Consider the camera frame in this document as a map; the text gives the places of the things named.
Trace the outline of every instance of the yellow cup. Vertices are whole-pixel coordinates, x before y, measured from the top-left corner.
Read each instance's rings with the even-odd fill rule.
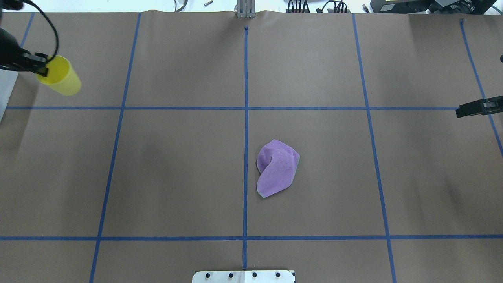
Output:
[[[66,96],[74,95],[80,90],[82,83],[68,59],[56,56],[46,67],[49,73],[47,77],[37,75],[39,82]]]

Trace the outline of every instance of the purple towel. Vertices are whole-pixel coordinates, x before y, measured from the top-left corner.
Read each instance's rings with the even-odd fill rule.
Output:
[[[300,155],[288,145],[273,139],[266,144],[257,157],[257,168],[261,175],[257,191],[266,198],[288,188],[297,171]]]

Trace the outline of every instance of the black box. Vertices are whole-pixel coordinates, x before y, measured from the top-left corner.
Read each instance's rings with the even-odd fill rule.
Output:
[[[433,0],[371,0],[374,13],[410,14],[424,12]]]

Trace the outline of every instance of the robotic arm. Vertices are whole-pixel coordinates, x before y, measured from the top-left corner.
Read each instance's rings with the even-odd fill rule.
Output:
[[[46,54],[32,54],[30,51],[21,48],[12,34],[0,28],[0,69],[11,70],[15,72],[33,72],[46,77],[49,71],[46,65],[56,57],[59,49],[58,34],[56,32],[56,28],[49,20],[47,15],[45,15],[45,13],[31,0],[0,0],[0,8],[6,10],[20,10],[23,8],[23,3],[35,7],[47,20],[56,37],[56,49],[54,51],[54,54],[49,59]],[[0,25],[1,23],[2,12],[0,9]]]

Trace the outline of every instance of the purple cloth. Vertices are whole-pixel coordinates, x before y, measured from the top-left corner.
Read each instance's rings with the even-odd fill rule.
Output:
[[[257,157],[257,168],[261,175],[257,192],[266,198],[288,188],[297,171],[300,155],[288,145],[273,139],[266,144]]]

